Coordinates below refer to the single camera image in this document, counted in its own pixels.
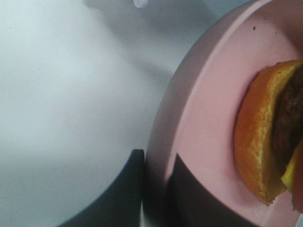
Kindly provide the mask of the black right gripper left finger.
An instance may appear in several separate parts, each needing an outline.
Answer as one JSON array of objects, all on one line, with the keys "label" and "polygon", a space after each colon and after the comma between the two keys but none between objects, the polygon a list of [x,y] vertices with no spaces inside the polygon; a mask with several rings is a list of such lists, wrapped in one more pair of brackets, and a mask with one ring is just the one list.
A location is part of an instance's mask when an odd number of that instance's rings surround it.
[{"label": "black right gripper left finger", "polygon": [[88,207],[62,227],[139,227],[144,151],[134,149],[118,177]]}]

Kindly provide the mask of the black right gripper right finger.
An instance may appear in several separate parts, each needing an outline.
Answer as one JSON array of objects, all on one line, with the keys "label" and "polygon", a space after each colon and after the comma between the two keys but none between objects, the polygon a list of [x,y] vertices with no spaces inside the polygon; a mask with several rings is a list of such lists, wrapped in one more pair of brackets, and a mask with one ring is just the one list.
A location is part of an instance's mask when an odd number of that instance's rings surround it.
[{"label": "black right gripper right finger", "polygon": [[167,189],[168,227],[253,227],[254,224],[217,200],[176,156]]}]

